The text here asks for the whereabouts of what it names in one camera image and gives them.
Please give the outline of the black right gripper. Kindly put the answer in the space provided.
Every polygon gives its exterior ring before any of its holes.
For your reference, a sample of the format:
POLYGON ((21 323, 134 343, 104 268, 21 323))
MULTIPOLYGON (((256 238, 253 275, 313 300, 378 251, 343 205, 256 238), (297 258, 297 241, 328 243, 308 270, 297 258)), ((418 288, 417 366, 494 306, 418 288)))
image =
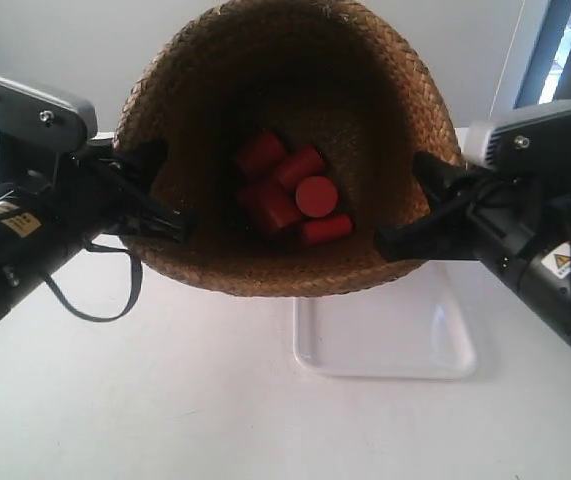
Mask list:
POLYGON ((571 194, 558 176, 469 173, 428 152, 414 155, 412 174, 430 214, 378 228, 374 246, 384 260, 477 260, 501 280, 569 275, 571 194))

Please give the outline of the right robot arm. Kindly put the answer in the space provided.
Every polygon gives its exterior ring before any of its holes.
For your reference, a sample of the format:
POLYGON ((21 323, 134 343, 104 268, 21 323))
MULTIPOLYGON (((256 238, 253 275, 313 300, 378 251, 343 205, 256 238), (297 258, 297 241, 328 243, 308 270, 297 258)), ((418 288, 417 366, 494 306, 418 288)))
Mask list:
POLYGON ((415 155, 430 213, 377 229, 388 262, 476 261, 571 347, 571 187, 542 173, 465 169, 415 155))

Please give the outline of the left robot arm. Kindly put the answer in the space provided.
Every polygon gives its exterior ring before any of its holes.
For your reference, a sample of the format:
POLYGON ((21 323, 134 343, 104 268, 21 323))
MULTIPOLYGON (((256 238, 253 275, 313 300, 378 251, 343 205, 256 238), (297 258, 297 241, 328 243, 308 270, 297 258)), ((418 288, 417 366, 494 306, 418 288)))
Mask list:
POLYGON ((149 196, 168 156, 163 139, 130 151, 91 140, 77 151, 0 135, 0 321, 46 285, 74 316, 93 323, 66 298, 53 274, 81 251, 108 253, 101 234, 185 241, 194 224, 149 196))

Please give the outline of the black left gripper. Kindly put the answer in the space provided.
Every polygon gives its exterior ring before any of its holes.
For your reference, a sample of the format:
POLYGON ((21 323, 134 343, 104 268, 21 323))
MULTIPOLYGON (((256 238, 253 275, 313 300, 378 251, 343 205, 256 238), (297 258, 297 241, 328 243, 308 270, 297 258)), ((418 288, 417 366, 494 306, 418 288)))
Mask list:
POLYGON ((50 141, 0 134, 0 240, 86 240, 114 234, 184 243, 196 217, 148 194, 165 164, 164 139, 130 149, 108 140, 50 141))

